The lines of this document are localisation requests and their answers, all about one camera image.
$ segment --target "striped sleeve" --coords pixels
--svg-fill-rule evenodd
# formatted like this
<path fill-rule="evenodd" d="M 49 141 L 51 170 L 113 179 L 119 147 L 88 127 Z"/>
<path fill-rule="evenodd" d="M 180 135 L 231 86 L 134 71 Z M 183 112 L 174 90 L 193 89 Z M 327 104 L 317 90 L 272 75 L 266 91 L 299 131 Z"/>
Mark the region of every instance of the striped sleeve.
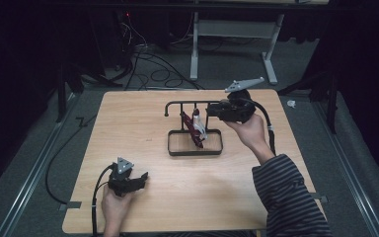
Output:
<path fill-rule="evenodd" d="M 252 172 L 268 212 L 266 236 L 332 236 L 328 222 L 288 156 L 276 156 Z"/>

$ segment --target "person's right hand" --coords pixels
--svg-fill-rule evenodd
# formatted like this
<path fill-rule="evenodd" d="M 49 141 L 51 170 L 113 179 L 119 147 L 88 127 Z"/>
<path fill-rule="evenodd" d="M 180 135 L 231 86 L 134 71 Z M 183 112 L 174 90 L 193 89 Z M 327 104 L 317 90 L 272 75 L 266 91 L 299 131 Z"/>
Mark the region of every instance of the person's right hand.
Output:
<path fill-rule="evenodd" d="M 254 152 L 261 164 L 275 156 L 265 141 L 263 118 L 253 114 L 245 123 L 224 122 L 236 131 L 242 143 Z"/>

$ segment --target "gray floor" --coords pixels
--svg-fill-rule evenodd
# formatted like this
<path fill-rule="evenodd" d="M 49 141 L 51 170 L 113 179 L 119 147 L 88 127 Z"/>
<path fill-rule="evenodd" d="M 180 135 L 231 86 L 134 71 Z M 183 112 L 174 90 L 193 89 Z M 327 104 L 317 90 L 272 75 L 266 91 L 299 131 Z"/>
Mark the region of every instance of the gray floor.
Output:
<path fill-rule="evenodd" d="M 264 66 L 259 61 L 260 52 L 267 46 L 265 40 L 227 39 L 221 47 L 216 48 L 217 46 L 217 41 L 210 40 L 201 43 L 201 48 L 204 50 L 200 52 L 199 79 L 196 83 L 203 88 L 224 89 L 233 80 L 253 79 L 259 76 L 266 78 Z M 254 88 L 280 90 L 300 80 L 315 46 L 316 42 L 302 44 L 294 41 L 278 42 L 272 56 L 272 63 L 279 81 L 278 85 L 271 86 L 264 82 Z M 164 51 L 150 46 L 147 52 L 161 56 L 188 77 L 190 75 L 190 48 L 182 44 L 180 47 L 171 47 L 170 50 Z M 160 68 L 153 62 L 139 60 L 136 73 L 150 77 L 152 72 Z M 108 74 L 112 75 L 114 72 L 109 70 Z M 164 75 L 166 72 L 157 72 L 154 77 L 160 79 Z M 153 87 L 165 87 L 165 82 L 153 80 L 142 87 L 141 80 L 145 80 L 145 78 L 143 76 L 140 76 L 140 79 L 133 78 L 130 89 L 149 90 Z M 180 85 L 180 88 L 192 89 L 193 86 L 190 83 L 184 83 Z M 79 127 L 77 117 L 87 120 L 98 113 L 101 99 L 108 90 L 111 89 L 86 85 L 82 95 L 75 95 L 69 103 L 70 113 L 60 128 L 54 144 L 46 142 L 54 129 L 61 126 L 60 123 L 55 122 L 57 119 L 56 95 L 48 102 L 48 110 L 31 127 L 17 156 L 0 179 L 0 227 L 3 223 L 8 222 L 5 221 L 5 217 L 10 212 L 23 183 L 28 179 L 30 171 L 34 168 L 46 145 L 51 148 L 48 150 L 48 159 L 56 155 L 49 172 L 50 188 L 58 198 L 69 200 L 93 123 L 91 122 L 87 127 L 81 129 L 59 153 L 57 151 L 77 131 Z M 351 119 L 341 95 L 339 95 L 336 117 L 337 135 L 329 135 L 326 125 L 320 120 L 319 108 L 325 107 L 324 102 L 310 103 L 304 92 L 280 97 L 280 100 L 316 190 L 329 200 L 329 202 L 323 203 L 323 207 L 334 235 L 341 237 L 376 236 L 371 233 L 371 228 L 368 227 L 370 226 L 369 222 L 362 214 L 365 210 L 360 209 L 360 205 L 357 204 L 358 199 L 351 191 L 350 183 L 342 171 L 342 165 L 338 158 L 339 152 L 333 145 L 334 140 L 341 144 L 342 152 L 353 168 L 354 174 L 379 220 L 379 169 Z M 295 109 L 286 106 L 288 100 L 296 101 Z M 43 163 L 43 166 L 45 167 L 46 164 L 48 164 L 48 160 Z M 27 196 L 24 202 L 25 206 L 19 208 L 20 215 L 12 219 L 11 227 L 0 231 L 0 236 L 67 236 L 61 228 L 65 211 L 59 210 L 60 204 L 47 194 L 44 175 L 44 173 L 37 173 L 38 182 L 32 186 L 32 194 Z"/>

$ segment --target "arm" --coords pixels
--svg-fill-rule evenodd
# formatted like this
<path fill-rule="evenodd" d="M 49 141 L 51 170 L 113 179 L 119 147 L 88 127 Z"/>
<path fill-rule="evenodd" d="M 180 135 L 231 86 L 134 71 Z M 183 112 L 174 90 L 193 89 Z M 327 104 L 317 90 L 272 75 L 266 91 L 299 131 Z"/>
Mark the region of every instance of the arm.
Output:
<path fill-rule="evenodd" d="M 134 193 L 119 197 L 108 186 L 104 186 L 104 197 L 102 201 L 106 226 L 104 237 L 118 237 L 122 221 L 130 207 L 130 201 Z"/>
<path fill-rule="evenodd" d="M 266 236 L 332 236 L 329 225 L 286 155 L 274 156 L 265 142 L 264 121 L 227 122 L 261 166 L 253 168 L 255 188 L 266 210 Z"/>

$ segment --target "wooden table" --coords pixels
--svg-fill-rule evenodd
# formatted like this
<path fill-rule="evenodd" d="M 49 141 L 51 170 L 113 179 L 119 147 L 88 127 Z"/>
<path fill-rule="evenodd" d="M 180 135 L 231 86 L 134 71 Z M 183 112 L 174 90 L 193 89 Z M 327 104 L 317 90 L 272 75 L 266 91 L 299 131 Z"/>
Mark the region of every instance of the wooden table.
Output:
<path fill-rule="evenodd" d="M 252 99 L 269 113 L 278 154 L 291 157 L 314 192 L 303 158 L 273 90 L 250 90 Z M 171 101 L 221 100 L 224 91 L 108 92 L 104 95 L 71 201 L 80 208 L 67 210 L 66 233 L 92 233 L 91 199 L 102 171 L 118 156 L 134 163 L 130 178 L 149 172 L 144 190 L 136 193 L 123 232 L 265 229 L 266 211 L 254 188 L 252 167 L 259 163 L 236 133 L 218 118 L 209 128 L 222 132 L 223 151 L 217 156 L 173 157 L 168 132 L 181 128 L 180 106 Z M 198 106 L 205 119 L 205 110 Z M 193 106 L 186 105 L 190 114 Z M 109 172 L 102 182 L 108 180 Z M 98 231 L 104 229 L 102 190 L 98 192 Z"/>

